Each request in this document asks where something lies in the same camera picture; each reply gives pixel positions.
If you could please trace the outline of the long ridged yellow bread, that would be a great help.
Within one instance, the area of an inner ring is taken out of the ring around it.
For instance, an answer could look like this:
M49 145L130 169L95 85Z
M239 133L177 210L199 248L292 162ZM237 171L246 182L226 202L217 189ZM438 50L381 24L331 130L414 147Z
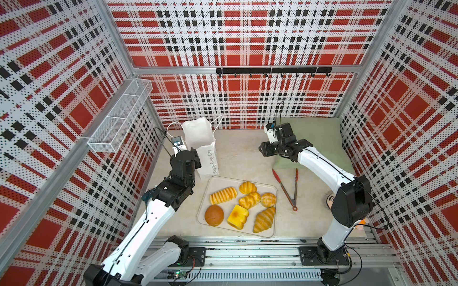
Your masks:
M221 204L237 197L237 189L234 187L224 188L210 195L211 205Z

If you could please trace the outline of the green cushion pillow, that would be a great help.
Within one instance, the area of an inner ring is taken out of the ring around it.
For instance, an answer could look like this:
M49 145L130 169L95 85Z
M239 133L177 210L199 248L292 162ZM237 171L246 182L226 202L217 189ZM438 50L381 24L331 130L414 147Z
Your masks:
M291 125L297 140L306 139L329 161L348 173L356 174L342 146L341 121L338 118L284 118L281 122Z

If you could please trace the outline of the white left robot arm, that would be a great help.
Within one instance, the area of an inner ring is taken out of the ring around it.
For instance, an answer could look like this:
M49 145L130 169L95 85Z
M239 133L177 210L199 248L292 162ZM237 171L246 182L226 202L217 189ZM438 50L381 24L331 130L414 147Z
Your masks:
M188 261L189 243L176 235L145 257L162 227L192 195L195 171L201 167L198 153L193 148L177 150L171 156L170 164L169 176L144 193L142 200L146 210L125 239L101 265L89 265L83 275L86 285L146 286L167 267Z

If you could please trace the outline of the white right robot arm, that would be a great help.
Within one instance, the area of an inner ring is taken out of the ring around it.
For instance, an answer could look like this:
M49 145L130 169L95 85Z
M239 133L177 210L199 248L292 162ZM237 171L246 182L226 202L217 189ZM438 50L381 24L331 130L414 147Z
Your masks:
M268 141L259 147L264 157L279 155L297 162L311 170L333 191L333 220L317 242L319 260L325 264L333 263L344 251L345 240L354 227L373 210L369 180L364 175L357 177L338 167L306 139L297 139L289 123L268 123L264 132Z

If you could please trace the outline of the small shell-shaped yellow bread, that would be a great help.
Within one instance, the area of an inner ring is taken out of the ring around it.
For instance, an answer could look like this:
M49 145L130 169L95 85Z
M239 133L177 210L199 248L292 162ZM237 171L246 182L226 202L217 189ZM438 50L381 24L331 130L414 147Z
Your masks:
M254 183L246 181L240 185L239 191L244 195L248 195L250 193L257 192L257 187Z

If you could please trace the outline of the white paper gift bag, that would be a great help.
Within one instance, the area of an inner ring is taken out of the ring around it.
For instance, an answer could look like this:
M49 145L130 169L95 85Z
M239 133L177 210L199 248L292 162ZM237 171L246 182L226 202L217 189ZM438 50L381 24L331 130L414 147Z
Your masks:
M197 172L203 181L219 174L214 133L222 121L223 116L218 116L211 122L205 117L200 117L184 123L175 121L167 126L168 135L168 129L171 125L179 124L182 127L185 145L195 149L198 153L201 167L197 169Z

